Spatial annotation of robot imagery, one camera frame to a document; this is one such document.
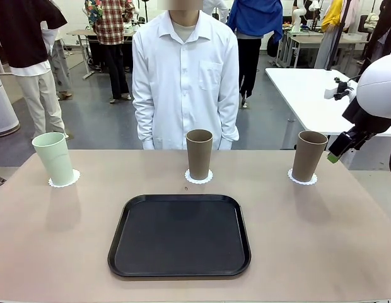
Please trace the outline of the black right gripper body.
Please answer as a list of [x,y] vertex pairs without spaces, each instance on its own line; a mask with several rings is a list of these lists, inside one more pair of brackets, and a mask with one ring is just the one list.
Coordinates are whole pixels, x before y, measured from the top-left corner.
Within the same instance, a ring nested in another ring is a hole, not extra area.
[[391,119],[377,117],[367,113],[354,97],[349,103],[342,117],[354,125],[357,133],[371,134],[372,136],[384,133],[391,126]]

